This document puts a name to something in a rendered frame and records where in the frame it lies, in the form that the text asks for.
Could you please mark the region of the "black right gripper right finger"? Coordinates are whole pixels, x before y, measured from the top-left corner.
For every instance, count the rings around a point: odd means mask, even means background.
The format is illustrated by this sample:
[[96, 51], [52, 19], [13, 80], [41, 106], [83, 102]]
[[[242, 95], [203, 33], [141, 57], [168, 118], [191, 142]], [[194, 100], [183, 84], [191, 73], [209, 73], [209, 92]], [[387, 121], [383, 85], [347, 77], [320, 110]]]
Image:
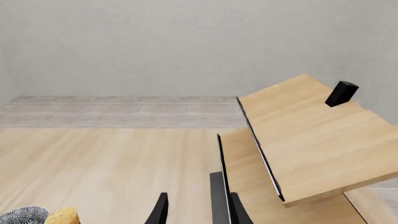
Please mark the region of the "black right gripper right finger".
[[240, 201], [239, 195], [233, 192], [231, 193], [231, 199], [234, 205], [234, 224], [253, 224]]

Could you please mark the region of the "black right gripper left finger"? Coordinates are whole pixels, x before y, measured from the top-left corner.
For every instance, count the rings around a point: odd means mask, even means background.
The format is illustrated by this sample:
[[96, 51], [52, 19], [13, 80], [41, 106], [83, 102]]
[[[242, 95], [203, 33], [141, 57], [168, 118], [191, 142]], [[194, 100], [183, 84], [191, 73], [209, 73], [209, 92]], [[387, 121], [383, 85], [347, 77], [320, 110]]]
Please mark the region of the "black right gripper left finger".
[[157, 203], [147, 218], [145, 224], [166, 224], [169, 212], [169, 198], [166, 192], [159, 195]]

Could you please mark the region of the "pale wooden drawer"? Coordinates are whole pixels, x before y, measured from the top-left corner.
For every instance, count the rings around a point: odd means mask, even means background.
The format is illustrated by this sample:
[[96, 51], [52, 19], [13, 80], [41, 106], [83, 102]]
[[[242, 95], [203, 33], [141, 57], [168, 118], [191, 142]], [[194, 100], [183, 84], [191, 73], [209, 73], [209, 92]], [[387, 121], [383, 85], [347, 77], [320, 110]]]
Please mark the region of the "pale wooden drawer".
[[284, 207], [248, 128], [221, 134], [221, 145], [229, 189], [253, 224], [367, 224], [343, 194]]

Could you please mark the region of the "pale wooden cabinet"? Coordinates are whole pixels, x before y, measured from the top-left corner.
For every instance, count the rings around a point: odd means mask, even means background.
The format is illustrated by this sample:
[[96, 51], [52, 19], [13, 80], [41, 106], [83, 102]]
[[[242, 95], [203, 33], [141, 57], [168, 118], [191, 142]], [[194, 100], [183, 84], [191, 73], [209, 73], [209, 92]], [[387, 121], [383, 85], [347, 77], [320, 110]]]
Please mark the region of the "pale wooden cabinet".
[[367, 224], [398, 224], [369, 186], [398, 177], [398, 126], [306, 74], [237, 99], [286, 208], [343, 194]]

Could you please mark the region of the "yellow bread piece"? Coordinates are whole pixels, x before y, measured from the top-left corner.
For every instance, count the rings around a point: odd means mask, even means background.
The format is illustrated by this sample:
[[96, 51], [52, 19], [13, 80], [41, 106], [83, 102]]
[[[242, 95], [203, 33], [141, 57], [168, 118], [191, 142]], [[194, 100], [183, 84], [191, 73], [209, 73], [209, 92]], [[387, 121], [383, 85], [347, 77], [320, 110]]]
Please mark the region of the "yellow bread piece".
[[75, 208], [60, 208], [51, 213], [44, 224], [81, 224], [80, 218]]

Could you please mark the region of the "grey patterned bowl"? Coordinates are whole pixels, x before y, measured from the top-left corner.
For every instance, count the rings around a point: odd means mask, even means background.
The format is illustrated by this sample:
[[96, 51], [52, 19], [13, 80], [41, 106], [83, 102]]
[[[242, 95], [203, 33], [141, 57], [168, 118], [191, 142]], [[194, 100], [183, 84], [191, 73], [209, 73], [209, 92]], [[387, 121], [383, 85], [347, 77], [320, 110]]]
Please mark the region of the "grey patterned bowl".
[[0, 224], [44, 224], [49, 216], [48, 210], [30, 206], [11, 210], [0, 216]]

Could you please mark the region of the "small black box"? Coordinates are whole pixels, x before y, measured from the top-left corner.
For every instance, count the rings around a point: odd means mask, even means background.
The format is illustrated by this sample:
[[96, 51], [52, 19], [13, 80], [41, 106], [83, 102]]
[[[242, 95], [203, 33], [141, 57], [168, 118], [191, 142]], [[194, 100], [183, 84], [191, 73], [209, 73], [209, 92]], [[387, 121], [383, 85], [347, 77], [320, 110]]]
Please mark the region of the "small black box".
[[359, 86], [354, 83], [340, 81], [326, 99], [325, 104], [330, 108], [345, 104], [352, 99], [358, 89]]

